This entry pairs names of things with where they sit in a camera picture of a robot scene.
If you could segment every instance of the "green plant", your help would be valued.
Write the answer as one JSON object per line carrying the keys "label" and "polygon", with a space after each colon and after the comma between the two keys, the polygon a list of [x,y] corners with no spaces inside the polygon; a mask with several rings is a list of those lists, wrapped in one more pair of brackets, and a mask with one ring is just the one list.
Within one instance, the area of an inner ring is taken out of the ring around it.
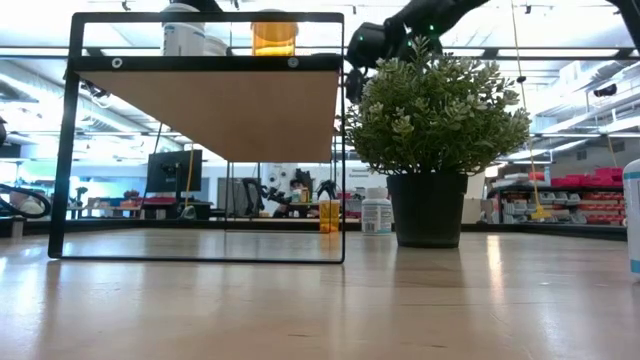
{"label": "green plant", "polygon": [[347,142],[372,171],[476,174],[523,144],[529,118],[497,63],[434,55],[417,39],[409,62],[380,60],[345,116]]}

